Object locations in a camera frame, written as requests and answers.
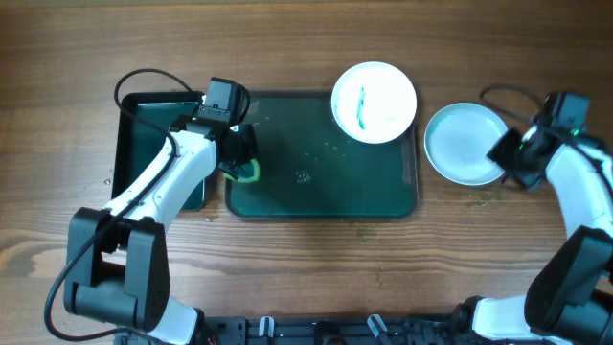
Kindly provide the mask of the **green and yellow sponge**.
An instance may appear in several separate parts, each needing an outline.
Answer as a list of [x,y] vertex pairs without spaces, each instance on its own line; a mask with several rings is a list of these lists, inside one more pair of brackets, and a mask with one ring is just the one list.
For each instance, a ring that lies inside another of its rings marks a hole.
[[223,170],[223,176],[237,183],[253,183],[260,179],[261,167],[257,159],[253,158],[240,165],[234,164]]

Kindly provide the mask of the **white plate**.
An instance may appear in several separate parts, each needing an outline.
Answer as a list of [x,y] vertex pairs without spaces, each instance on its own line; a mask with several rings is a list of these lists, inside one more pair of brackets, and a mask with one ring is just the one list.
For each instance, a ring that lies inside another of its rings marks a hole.
[[490,109],[476,103],[453,103],[430,119],[423,147],[443,177],[461,185],[481,186],[503,174],[488,153],[507,131],[507,125]]
[[336,124],[352,139],[383,144],[397,139],[417,113],[413,83],[395,66],[368,61],[337,80],[330,97]]

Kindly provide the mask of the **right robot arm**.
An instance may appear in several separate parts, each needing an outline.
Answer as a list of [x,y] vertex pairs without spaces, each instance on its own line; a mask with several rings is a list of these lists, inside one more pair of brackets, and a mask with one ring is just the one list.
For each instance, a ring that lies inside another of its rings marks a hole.
[[612,275],[612,158],[597,140],[574,135],[545,168],[567,240],[524,295],[476,301],[468,329],[510,344],[609,344],[612,296],[596,288]]

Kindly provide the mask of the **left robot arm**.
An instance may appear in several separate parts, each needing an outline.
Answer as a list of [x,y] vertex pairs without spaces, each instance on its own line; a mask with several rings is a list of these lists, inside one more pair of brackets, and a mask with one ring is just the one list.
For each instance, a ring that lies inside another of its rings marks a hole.
[[194,344],[203,313],[170,295],[166,235],[197,184],[254,162],[255,129],[189,118],[157,156],[101,209],[82,207],[68,229],[67,263],[55,286],[67,312],[162,344]]

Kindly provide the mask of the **large dark green tray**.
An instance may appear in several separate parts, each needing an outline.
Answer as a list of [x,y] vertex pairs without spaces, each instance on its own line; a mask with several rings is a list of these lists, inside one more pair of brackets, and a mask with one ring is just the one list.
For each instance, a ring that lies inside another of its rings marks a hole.
[[254,91],[244,120],[258,144],[260,177],[225,185],[242,219],[403,219],[420,205],[416,130],[366,144],[331,113],[324,91]]

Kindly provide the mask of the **small black sponge tray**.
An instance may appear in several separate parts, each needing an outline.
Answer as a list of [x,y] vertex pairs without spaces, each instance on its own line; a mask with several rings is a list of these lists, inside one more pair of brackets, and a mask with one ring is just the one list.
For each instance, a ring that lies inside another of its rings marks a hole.
[[[199,91],[131,93],[122,106],[134,115],[168,129],[202,101]],[[166,138],[156,130],[120,116],[111,197],[124,192],[156,157]]]

